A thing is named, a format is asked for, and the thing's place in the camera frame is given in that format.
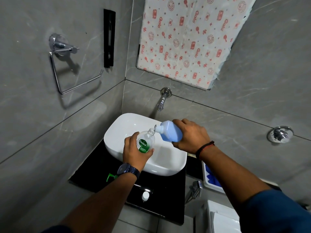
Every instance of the green label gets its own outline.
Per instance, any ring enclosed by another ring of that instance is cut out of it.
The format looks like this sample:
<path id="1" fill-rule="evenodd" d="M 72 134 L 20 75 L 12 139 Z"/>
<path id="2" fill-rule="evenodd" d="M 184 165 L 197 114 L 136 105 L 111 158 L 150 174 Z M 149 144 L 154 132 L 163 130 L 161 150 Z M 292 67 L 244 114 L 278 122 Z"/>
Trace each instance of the green label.
<path id="1" fill-rule="evenodd" d="M 147 153 L 149 148 L 150 148 L 150 145 L 147 144 L 147 142 L 143 139 L 140 139 L 139 140 L 139 145 L 140 145 L 140 148 L 139 148 L 139 151 L 142 152 L 142 153 Z"/>

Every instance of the blue sleeve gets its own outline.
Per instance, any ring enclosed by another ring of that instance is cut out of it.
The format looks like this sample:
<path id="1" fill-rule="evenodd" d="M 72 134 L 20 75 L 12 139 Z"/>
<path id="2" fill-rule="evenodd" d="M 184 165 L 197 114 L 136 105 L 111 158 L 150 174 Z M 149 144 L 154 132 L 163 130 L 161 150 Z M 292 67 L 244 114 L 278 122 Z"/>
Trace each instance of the blue sleeve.
<path id="1" fill-rule="evenodd" d="M 53 226 L 41 233 L 73 233 L 67 226 Z"/>
<path id="2" fill-rule="evenodd" d="M 239 214 L 242 232 L 311 232 L 311 214 L 278 190 L 251 197 Z"/>

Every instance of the patterned paper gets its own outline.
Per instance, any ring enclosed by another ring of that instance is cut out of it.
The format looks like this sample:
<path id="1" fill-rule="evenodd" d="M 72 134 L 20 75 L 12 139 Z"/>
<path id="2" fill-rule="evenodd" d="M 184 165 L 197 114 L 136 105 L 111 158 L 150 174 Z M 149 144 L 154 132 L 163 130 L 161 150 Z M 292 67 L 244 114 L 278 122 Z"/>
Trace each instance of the patterned paper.
<path id="1" fill-rule="evenodd" d="M 208 89 L 255 0 L 146 0 L 137 67 Z"/>

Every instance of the bracelet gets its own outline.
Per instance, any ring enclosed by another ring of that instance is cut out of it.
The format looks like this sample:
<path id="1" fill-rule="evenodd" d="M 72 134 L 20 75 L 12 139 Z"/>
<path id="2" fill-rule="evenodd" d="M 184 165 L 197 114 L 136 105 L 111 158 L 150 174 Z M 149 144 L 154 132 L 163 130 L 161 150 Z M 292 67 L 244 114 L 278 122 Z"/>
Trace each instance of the bracelet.
<path id="1" fill-rule="evenodd" d="M 214 144 L 214 141 L 211 141 L 210 143 L 207 143 L 207 144 L 201 146 L 201 148 L 197 150 L 197 152 L 195 153 L 195 156 L 196 156 L 197 159 L 199 159 L 200 153 L 202 152 L 202 150 L 203 150 L 204 148 L 206 148 L 207 146 L 209 146 L 209 145 L 215 145 L 215 144 Z"/>

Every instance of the blue bottle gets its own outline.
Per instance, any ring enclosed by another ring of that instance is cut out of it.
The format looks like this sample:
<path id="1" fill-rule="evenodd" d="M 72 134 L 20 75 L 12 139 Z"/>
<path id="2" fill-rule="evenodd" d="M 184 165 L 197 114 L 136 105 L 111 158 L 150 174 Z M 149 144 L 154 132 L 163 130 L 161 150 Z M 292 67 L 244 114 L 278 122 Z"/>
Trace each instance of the blue bottle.
<path id="1" fill-rule="evenodd" d="M 163 141 L 178 142 L 183 137 L 181 130 L 172 121 L 165 121 L 160 126 L 155 125 L 154 131 L 160 133 Z"/>

